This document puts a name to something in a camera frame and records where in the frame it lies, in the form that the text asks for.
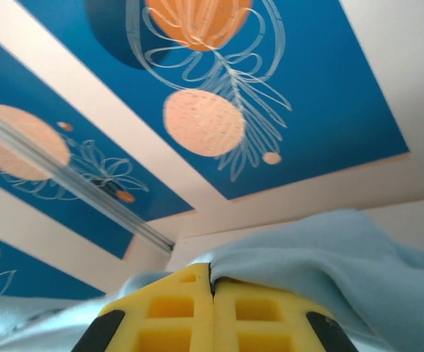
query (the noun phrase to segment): yellow foam block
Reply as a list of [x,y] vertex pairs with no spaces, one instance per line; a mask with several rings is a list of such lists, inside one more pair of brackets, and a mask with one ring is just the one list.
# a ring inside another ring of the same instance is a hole
[[200,263],[104,307],[73,351],[326,352],[338,337],[328,351],[357,351],[326,309],[287,291],[223,279],[213,296]]

